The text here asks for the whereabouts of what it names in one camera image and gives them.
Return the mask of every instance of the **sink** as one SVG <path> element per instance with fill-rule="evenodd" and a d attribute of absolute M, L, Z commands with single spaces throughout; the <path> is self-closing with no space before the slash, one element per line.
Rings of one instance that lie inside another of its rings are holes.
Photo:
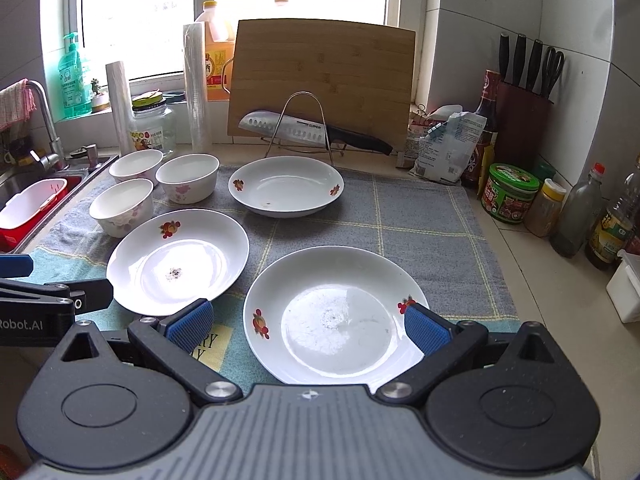
<path fill-rule="evenodd" d="M 39 166 L 28 166 L 26 168 L 10 168 L 0 175 L 0 210 L 4 208 L 7 201 L 17 193 L 24 191 L 31 184 L 45 178 L 66 178 L 69 186 L 69 193 L 59 203 L 57 203 L 44 218 L 34 227 L 29 234 L 13 249 L 12 253 L 21 253 L 35 235 L 71 200 L 84 186 L 91 182 L 97 175 L 105 170 L 117 155 L 101 156 L 98 158 L 98 166 L 93 171 L 89 171 L 89 163 L 85 158 L 68 160 L 68 168 L 61 171 L 42 172 Z"/>

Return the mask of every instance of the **plastic wrap roll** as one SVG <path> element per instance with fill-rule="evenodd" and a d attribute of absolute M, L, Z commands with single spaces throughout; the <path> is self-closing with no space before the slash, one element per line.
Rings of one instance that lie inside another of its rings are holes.
<path fill-rule="evenodd" d="M 184 44 L 184 93 L 187 99 L 193 153 L 209 153 L 212 139 L 207 130 L 207 80 L 204 65 L 204 23 L 182 28 Z"/>
<path fill-rule="evenodd" d="M 120 155 L 127 155 L 127 153 L 135 151 L 133 141 L 129 135 L 129 124 L 133 119 L 129 79 L 125 74 L 123 61 L 107 63 L 104 67 L 107 71 L 111 115 L 113 116 L 113 124 L 116 127 Z"/>

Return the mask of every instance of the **soap dispenser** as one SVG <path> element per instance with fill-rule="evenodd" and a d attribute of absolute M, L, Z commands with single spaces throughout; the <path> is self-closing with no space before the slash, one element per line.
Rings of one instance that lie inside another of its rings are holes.
<path fill-rule="evenodd" d="M 58 72 L 65 118 L 70 119 L 91 113 L 91 78 L 89 63 L 78 46 L 78 33 L 67 34 L 64 39 L 68 46 L 58 63 Z"/>

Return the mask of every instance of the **yellow bottle cap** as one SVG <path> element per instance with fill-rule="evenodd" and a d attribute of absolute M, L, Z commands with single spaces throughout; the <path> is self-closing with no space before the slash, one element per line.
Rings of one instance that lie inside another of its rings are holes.
<path fill-rule="evenodd" d="M 162 100 L 162 92 L 159 90 L 152 90 L 151 92 L 145 92 L 131 100 L 131 104 L 135 107 L 143 107 L 154 105 Z"/>
<path fill-rule="evenodd" d="M 545 183 L 542 185 L 542 192 L 553 200 L 560 202 L 566 195 L 566 189 L 559 184 L 556 184 L 550 178 L 545 179 Z"/>

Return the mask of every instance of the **faucet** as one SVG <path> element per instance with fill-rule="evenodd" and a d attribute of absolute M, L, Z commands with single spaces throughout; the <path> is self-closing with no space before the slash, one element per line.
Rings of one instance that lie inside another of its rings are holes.
<path fill-rule="evenodd" d="M 53 118 L 51 117 L 51 111 L 49 110 L 49 103 L 47 102 L 47 96 L 44 93 L 44 88 L 37 81 L 29 79 L 27 86 L 33 89 L 40 101 L 40 111 L 44 118 L 44 127 L 49 134 L 49 146 L 52 153 L 39 158 L 35 152 L 31 152 L 31 156 L 35 156 L 36 160 L 42 165 L 45 171 L 49 171 L 51 168 L 55 168 L 57 171 L 64 170 L 68 165 L 65 163 L 65 152 L 62 149 L 62 141 L 56 134 L 56 129 L 53 125 Z"/>

